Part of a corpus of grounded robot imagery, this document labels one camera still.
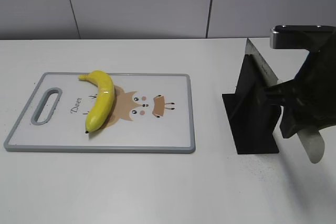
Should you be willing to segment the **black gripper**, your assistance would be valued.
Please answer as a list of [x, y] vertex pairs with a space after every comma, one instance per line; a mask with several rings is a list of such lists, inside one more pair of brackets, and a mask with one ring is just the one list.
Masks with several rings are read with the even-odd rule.
[[277, 25], [271, 30], [270, 46], [308, 51], [292, 80], [263, 89], [271, 105], [284, 108], [282, 137], [308, 127], [335, 126], [335, 27]]

